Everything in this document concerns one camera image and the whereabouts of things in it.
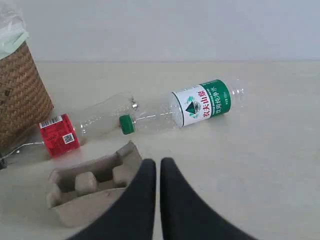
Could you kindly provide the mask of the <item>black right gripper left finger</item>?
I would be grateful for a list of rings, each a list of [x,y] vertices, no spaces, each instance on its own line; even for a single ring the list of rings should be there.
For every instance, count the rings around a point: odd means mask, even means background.
[[[156,163],[144,159],[123,194],[70,240],[151,240],[156,204]]]

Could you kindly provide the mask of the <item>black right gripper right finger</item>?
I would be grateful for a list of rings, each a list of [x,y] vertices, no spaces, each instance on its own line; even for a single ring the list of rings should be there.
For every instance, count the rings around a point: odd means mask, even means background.
[[[173,158],[160,163],[160,214],[165,240],[254,240],[193,190]]]

